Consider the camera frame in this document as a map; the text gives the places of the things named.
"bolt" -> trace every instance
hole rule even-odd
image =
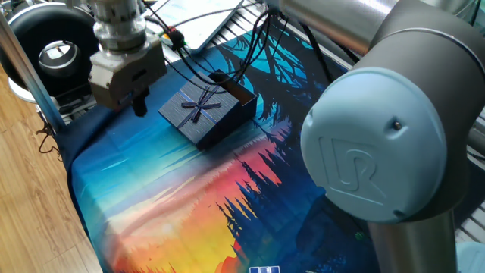
[[[401,130],[402,129],[402,125],[399,123],[399,121],[394,121],[393,129],[394,130]]]

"ur logo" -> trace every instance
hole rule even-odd
[[[376,185],[377,148],[338,139],[320,139],[331,189],[360,199],[382,203],[386,194]]]
[[[249,273],[280,273],[279,266],[254,267],[249,269]]]

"gray metal cylinder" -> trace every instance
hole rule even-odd
[[[368,226],[382,272],[458,271],[451,211],[424,221]]]
[[[145,44],[146,22],[137,0],[95,0],[92,6],[94,33],[104,50],[129,51]]]
[[[371,41],[399,0],[265,0],[358,53],[368,52]],[[457,15],[473,0],[422,0]]]

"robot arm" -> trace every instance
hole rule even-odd
[[[365,55],[305,119],[315,183],[369,222],[382,272],[456,273],[452,209],[485,106],[483,37],[418,0],[268,1]]]
[[[129,104],[146,113],[149,86],[167,73],[158,37],[147,36],[137,0],[91,1],[99,52],[91,57],[89,82],[98,104],[112,109]]]

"metal pole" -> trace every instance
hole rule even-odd
[[[382,272],[458,272],[452,211],[423,221],[368,225]]]
[[[380,25],[399,0],[265,0],[341,45],[367,54]],[[473,0],[421,0],[457,15]]]
[[[59,111],[54,106],[44,84],[40,80],[39,75],[37,75],[3,14],[0,14],[0,46],[8,58],[10,58],[10,61],[22,77],[22,80],[27,85],[28,90],[32,93],[54,131],[58,132],[65,127],[66,124],[62,120]]]

